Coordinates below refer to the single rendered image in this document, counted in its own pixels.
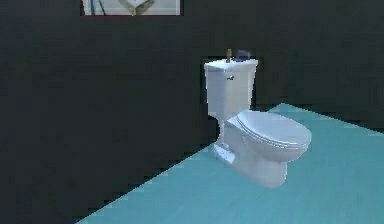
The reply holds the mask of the white toilet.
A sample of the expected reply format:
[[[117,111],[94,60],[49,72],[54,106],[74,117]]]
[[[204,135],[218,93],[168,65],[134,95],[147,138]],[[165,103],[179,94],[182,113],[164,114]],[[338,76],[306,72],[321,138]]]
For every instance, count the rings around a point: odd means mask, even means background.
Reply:
[[[219,124],[214,154],[251,180],[276,188],[288,164],[309,148],[312,132],[273,112],[251,108],[258,61],[220,59],[204,64],[208,114]]]

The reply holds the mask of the dark blue-grey small object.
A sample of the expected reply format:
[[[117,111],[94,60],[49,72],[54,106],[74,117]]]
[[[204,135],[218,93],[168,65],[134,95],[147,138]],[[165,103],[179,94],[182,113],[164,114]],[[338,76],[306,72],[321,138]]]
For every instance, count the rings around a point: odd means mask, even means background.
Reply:
[[[235,62],[243,62],[243,61],[247,61],[251,58],[251,54],[249,51],[247,50],[242,50],[242,49],[239,49],[237,52],[236,52],[236,55],[233,57],[233,60]]]

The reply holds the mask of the framed wall picture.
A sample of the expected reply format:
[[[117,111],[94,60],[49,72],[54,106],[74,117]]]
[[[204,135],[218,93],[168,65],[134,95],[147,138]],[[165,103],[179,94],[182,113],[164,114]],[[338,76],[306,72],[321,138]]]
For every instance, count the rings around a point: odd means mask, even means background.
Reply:
[[[80,0],[86,16],[179,16],[182,0]]]

